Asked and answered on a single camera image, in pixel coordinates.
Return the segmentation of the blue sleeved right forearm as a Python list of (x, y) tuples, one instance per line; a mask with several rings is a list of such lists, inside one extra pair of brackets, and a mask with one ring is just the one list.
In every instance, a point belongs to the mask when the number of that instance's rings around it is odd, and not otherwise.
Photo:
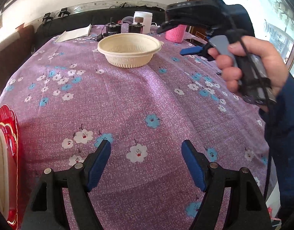
[(280, 190), (278, 217), (282, 229), (294, 229), (294, 78), (290, 75), (276, 97), (272, 111), (259, 110), (265, 122), (264, 138), (275, 163)]

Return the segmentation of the right hand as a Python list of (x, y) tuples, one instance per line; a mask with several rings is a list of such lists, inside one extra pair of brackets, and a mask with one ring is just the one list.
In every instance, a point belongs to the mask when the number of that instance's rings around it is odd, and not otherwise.
[[(250, 53), (260, 56), (271, 81), (272, 92), (277, 96), (289, 77), (289, 71), (280, 54), (270, 42), (265, 40), (243, 36), (242, 41)], [(240, 95), (238, 80), (242, 77), (242, 71), (233, 66), (233, 61), (229, 56), (221, 55), (215, 48), (208, 49), (208, 53), (215, 59), (217, 67), (222, 71), (222, 78), (226, 82), (227, 89)]]

